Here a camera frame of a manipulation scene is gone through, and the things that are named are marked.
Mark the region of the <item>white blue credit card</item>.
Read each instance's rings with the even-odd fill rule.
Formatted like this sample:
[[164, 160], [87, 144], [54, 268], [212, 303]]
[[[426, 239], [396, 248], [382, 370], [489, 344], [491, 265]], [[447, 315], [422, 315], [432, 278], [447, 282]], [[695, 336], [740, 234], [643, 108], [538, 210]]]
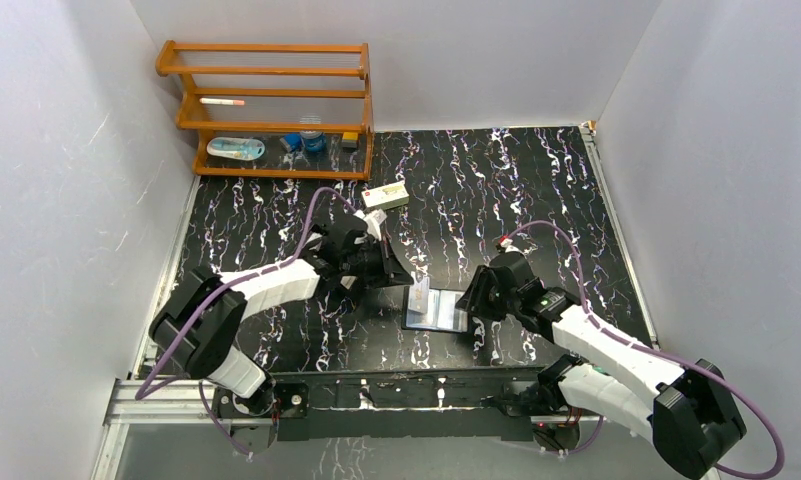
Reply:
[[410, 312], [425, 315], [429, 310], [429, 285], [427, 276], [416, 280], [408, 289], [407, 308]]

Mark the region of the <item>black card holder box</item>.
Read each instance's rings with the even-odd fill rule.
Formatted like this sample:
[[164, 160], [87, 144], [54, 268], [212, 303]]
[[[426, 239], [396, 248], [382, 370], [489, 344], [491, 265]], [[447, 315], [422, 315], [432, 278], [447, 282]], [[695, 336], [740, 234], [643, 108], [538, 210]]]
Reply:
[[343, 275], [323, 279], [316, 297], [329, 309], [337, 309], [345, 302], [356, 305], [367, 290], [367, 282], [359, 276]]

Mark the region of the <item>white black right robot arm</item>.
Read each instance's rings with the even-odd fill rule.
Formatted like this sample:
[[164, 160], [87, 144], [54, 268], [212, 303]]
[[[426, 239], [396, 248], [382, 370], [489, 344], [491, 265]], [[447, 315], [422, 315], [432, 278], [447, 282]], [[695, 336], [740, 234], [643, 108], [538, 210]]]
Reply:
[[704, 479], [747, 433], [723, 375], [701, 359], [691, 367], [661, 358], [639, 340], [584, 310], [559, 287], [547, 288], [518, 252], [477, 268], [456, 303], [473, 319], [508, 316], [566, 349], [535, 385], [553, 414], [593, 411], [649, 441], [678, 474]]

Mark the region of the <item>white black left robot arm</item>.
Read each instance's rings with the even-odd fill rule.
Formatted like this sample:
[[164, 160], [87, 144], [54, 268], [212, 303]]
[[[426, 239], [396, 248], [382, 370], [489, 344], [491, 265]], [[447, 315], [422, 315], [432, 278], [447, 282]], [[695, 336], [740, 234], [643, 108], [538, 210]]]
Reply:
[[383, 221], [380, 210], [342, 214], [310, 226], [292, 259], [235, 273], [197, 267], [170, 295], [148, 335], [190, 379], [229, 390], [247, 414], [262, 416], [273, 407], [274, 381], [236, 347], [241, 322], [291, 302], [356, 302], [369, 290], [412, 284]]

